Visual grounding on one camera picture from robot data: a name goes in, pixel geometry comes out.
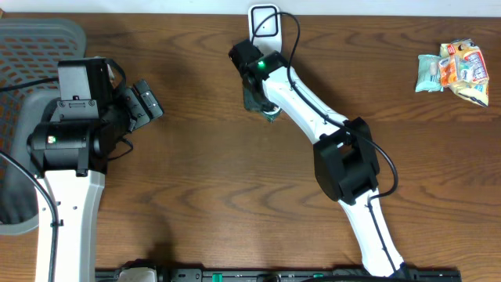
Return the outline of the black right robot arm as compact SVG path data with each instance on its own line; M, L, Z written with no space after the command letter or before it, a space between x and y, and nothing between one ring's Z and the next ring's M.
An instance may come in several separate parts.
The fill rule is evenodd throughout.
M230 53L253 109L271 117L284 111L312 143L314 173L321 190L341 205L362 252L362 264L376 277L393 277L404 264L382 212L377 176L383 157L394 176L398 173L389 156L372 139L360 117L350 120L327 106L298 77L280 53L267 56L252 49Z

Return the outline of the green white small box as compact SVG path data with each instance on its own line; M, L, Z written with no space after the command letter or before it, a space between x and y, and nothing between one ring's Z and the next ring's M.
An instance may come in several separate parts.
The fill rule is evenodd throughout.
M458 63L458 80L471 83L474 79L474 63L460 59Z

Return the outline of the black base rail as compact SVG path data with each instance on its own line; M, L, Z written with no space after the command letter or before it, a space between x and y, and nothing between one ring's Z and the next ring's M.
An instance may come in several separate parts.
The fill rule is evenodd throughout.
M332 281L412 281L460 282L457 269L417 269L403 266L389 277L375 277L361 266L335 269L205 269L176 268L135 260L116 269L98 269L96 281L158 282L332 282Z

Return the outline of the white blue snack bag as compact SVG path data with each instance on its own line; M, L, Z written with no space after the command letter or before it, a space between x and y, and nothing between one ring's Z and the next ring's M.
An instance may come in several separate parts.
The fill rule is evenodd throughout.
M442 43L439 53L441 58L458 56L460 59L474 63L474 79L471 83L458 81L456 84L445 88L449 88L462 99L481 107L487 107L489 76L480 47L468 38L451 43Z

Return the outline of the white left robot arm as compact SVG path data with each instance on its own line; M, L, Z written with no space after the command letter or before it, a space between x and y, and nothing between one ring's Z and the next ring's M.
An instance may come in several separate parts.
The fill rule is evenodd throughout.
M125 135L164 113L146 81L114 97L97 119L65 117L71 107L96 107L90 100L62 101L55 91L34 105L40 122L27 138L38 189L37 281L117 281L100 272L96 223L110 153Z

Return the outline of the white barcode scanner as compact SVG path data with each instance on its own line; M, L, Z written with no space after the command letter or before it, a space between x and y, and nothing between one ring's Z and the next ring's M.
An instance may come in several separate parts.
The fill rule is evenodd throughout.
M281 19L279 7L274 4L256 4L247 12L249 39L264 54L282 49Z

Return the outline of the grey plastic mesh basket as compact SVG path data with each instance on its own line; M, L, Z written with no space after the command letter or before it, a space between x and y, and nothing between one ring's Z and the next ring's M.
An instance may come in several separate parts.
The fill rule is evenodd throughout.
M59 98L56 83L35 82L57 76L61 60L85 56L86 35L62 19L7 19L1 22L1 150L25 168L31 161L27 137L51 118ZM1 162L1 233L20 235L38 226L36 190L16 168Z

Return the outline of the teal snack packet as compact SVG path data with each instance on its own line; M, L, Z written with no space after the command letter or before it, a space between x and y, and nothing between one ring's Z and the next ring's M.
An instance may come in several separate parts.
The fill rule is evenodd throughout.
M440 56L419 55L415 92L442 92L438 62Z

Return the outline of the orange small snack box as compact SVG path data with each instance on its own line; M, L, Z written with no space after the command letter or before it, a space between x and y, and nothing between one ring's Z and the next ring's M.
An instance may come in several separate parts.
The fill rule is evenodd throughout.
M440 83L442 87L449 87L460 80L459 69L460 58L458 56L449 56L442 58L438 62L440 71Z

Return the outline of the round green label package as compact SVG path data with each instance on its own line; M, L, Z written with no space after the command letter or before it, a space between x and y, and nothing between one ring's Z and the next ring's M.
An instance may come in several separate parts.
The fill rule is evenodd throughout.
M245 110L255 112L273 123L282 113L282 108L272 103L260 92L254 92L249 88L243 88L243 106Z

